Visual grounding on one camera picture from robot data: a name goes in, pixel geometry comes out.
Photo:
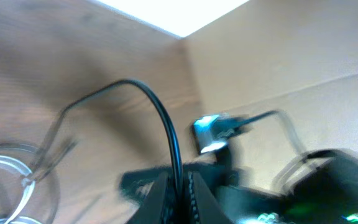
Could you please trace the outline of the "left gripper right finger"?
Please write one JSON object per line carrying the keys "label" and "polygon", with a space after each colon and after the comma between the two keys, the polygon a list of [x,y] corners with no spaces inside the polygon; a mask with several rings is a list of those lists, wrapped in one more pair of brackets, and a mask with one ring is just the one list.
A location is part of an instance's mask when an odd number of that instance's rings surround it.
{"label": "left gripper right finger", "polygon": [[188,214],[191,224],[232,224],[201,174],[188,174]]}

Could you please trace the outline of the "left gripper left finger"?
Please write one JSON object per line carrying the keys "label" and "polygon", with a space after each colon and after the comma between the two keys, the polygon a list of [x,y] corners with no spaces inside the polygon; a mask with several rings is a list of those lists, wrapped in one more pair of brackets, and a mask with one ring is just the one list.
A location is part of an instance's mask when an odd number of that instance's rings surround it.
{"label": "left gripper left finger", "polygon": [[167,205],[168,174],[160,174],[152,185],[144,203],[129,219],[129,224],[163,224],[169,222]]}

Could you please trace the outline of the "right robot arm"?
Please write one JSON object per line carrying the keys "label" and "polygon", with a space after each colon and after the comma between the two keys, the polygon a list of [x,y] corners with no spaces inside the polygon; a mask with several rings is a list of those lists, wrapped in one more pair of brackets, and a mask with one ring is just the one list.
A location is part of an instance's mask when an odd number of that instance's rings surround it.
{"label": "right robot arm", "polygon": [[177,198],[169,166],[123,174],[122,194],[139,208],[130,223],[358,223],[358,157],[338,149],[305,156],[323,163],[282,193],[240,187],[240,172],[201,162],[183,166]]}

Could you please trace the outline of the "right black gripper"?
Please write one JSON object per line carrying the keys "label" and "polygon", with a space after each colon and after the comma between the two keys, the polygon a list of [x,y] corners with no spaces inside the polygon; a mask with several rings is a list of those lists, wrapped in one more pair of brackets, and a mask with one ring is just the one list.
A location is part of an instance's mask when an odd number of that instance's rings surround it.
{"label": "right black gripper", "polygon": [[[198,172],[213,195],[220,186],[239,185],[240,176],[244,173],[242,169],[227,168],[223,165],[205,162],[186,163],[184,164],[183,171],[185,174],[188,172]],[[126,199],[142,204],[149,194],[145,190],[145,187],[156,182],[159,175],[163,173],[168,175],[167,186],[173,188],[173,196],[175,197],[173,171],[170,166],[158,166],[125,172],[121,177],[119,190]]]}

